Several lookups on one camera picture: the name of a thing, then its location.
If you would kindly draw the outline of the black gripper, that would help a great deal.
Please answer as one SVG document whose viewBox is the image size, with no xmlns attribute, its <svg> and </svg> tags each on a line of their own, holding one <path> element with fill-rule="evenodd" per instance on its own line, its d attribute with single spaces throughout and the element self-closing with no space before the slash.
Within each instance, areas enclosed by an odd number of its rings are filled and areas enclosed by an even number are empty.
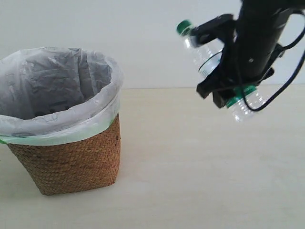
<svg viewBox="0 0 305 229">
<path fill-rule="evenodd" d="M 217 38 L 224 43 L 220 64 L 196 88 L 202 98 L 213 93 L 213 103 L 219 109 L 235 97 L 233 88 L 258 86 L 274 74 L 271 35 L 235 28 L 235 23 L 226 23 L 216 30 Z"/>
</svg>

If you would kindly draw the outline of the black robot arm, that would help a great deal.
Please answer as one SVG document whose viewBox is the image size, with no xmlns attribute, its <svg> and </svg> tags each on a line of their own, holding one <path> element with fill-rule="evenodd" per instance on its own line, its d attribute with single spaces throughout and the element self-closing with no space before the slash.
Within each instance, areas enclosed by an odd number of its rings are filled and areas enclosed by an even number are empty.
<svg viewBox="0 0 305 229">
<path fill-rule="evenodd" d="M 217 107 L 236 95 L 234 89 L 257 86 L 269 74 L 278 40 L 296 6 L 290 0 L 244 0 L 238 19 L 223 14 L 191 31 L 195 42 L 224 43 L 218 66 L 197 85 L 205 99 L 213 94 Z"/>
</svg>

